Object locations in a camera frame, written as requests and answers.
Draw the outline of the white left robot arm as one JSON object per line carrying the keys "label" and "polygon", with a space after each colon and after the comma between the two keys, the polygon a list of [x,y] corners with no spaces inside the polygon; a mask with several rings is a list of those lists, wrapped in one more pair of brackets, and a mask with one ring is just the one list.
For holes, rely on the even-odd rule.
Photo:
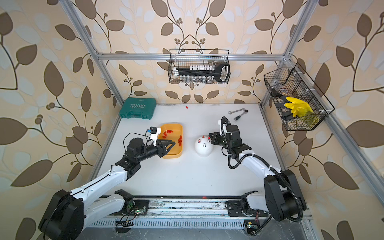
{"label": "white left robot arm", "polygon": [[166,156],[175,146],[171,140],[156,140],[146,145],[141,138],[132,139],[120,161],[100,177],[69,192],[56,192],[40,223],[44,238],[51,240],[75,240],[94,222],[128,207],[133,196],[124,190],[115,191],[104,200],[100,197],[119,184],[130,179],[149,158]]}

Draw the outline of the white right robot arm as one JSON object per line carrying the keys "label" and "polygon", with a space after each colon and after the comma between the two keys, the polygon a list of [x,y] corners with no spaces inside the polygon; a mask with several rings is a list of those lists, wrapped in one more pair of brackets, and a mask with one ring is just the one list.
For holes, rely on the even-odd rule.
{"label": "white right robot arm", "polygon": [[242,142],[238,126],[231,124],[227,118],[223,117],[219,126],[220,131],[210,133],[209,137],[213,145],[227,151],[228,167],[234,170],[242,165],[264,182],[262,193],[251,191],[242,195],[243,214],[251,215],[260,210],[269,213],[278,222],[285,219],[301,222],[307,205],[295,174],[276,168],[258,156]]}

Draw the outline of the white dome with screws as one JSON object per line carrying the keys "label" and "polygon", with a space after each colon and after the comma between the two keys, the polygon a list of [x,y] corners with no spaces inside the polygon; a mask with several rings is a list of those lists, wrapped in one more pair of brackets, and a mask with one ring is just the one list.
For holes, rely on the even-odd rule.
{"label": "white dome with screws", "polygon": [[205,135],[204,139],[202,138],[202,136],[198,138],[201,139],[200,143],[198,143],[198,139],[195,141],[195,151],[200,157],[205,158],[212,153],[213,145],[211,144],[211,140],[208,140],[207,135]]}

